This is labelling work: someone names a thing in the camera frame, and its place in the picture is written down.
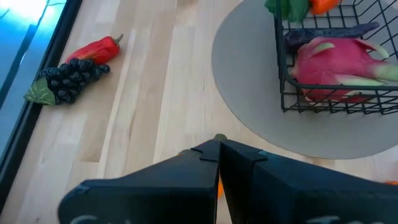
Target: round tray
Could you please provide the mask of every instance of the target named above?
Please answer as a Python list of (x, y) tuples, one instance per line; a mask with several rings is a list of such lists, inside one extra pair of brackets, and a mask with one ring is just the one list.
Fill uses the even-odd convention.
[(265, 140), (304, 156), (354, 159), (398, 144), (398, 115), (330, 114), (280, 107), (274, 19), (264, 0), (245, 0), (217, 31), (215, 82), (231, 111)]

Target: pepper stem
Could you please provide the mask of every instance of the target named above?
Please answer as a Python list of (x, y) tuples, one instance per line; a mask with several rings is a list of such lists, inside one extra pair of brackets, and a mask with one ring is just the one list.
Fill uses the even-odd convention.
[(118, 37), (117, 39), (113, 39), (113, 41), (117, 44), (119, 44), (120, 40), (123, 38), (123, 34), (120, 35), (120, 37)]

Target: black device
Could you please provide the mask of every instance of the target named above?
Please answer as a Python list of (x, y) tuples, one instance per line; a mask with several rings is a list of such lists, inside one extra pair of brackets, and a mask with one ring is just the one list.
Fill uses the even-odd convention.
[(396, 224), (398, 187), (209, 140), (125, 177), (86, 180), (61, 201), (61, 224), (216, 223), (221, 175), (234, 224)]

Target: green vegetable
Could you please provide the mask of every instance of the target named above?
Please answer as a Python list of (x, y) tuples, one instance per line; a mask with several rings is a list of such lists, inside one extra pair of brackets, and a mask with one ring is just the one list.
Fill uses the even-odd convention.
[[(290, 4), (289, 0), (280, 0), (280, 6), (282, 8), (282, 19), (286, 20), (290, 15)], [(274, 16), (276, 16), (276, 0), (267, 0), (265, 3), (265, 7), (268, 8), (268, 11), (271, 12)]]
[[(268, 8), (269, 12), (277, 15), (277, 0), (267, 0), (265, 7)], [(280, 1), (281, 13), (283, 20), (289, 20), (289, 22), (302, 22), (307, 16), (310, 10), (310, 3), (308, 0), (278, 0)]]
[(303, 22), (310, 11), (309, 0), (290, 0), (289, 22)]

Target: dark grapes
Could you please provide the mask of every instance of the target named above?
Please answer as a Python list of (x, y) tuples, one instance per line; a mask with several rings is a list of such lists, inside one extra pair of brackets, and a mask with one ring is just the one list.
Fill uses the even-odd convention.
[(68, 74), (70, 71), (70, 66), (68, 64), (63, 63), (60, 65), (60, 70), (63, 74)]
[(87, 60), (79, 61), (79, 72), (85, 72), (88, 70), (88, 62)]
[(82, 81), (83, 76), (81, 75), (80, 72), (73, 72), (73, 74), (70, 75), (70, 79), (79, 82)]
[(91, 74), (89, 72), (82, 72), (81, 73), (83, 75), (83, 79), (88, 81), (91, 78)]
[(57, 92), (57, 96), (59, 97), (59, 98), (64, 98), (64, 97), (66, 97), (67, 96), (67, 90), (64, 90), (64, 89), (61, 89), (61, 90), (58, 90), (58, 92)]
[(46, 77), (47, 76), (47, 71), (46, 70), (41, 70), (40, 72), (39, 72), (39, 77), (40, 78), (43, 78), (43, 77)]
[(50, 86), (52, 88), (56, 88), (57, 86), (59, 86), (60, 82), (58, 80), (51, 80), (50, 82)]
[(74, 69), (78, 70), (79, 69), (79, 59), (73, 58), (69, 61), (69, 66)]
[(79, 92), (77, 92), (76, 90), (73, 90), (73, 89), (69, 90), (69, 92), (70, 92), (71, 96), (77, 96), (79, 94)]
[(61, 104), (61, 100), (60, 100), (60, 98), (55, 96), (55, 105), (59, 105), (59, 104)]
[(79, 83), (79, 86), (82, 87), (82, 88), (84, 88), (84, 87), (87, 86), (87, 83), (86, 83), (86, 82), (80, 82), (80, 83)]
[(71, 86), (72, 81), (70, 81), (69, 78), (65, 78), (62, 80), (62, 84), (64, 84), (65, 86)]
[(81, 91), (92, 82), (109, 73), (108, 65), (96, 65), (92, 59), (71, 59), (59, 68), (46, 68), (39, 77), (46, 78), (48, 88), (55, 95), (55, 104), (74, 103)]
[(111, 67), (109, 67), (109, 65), (100, 65), (99, 69), (101, 69), (104, 73), (109, 73), (111, 71)]

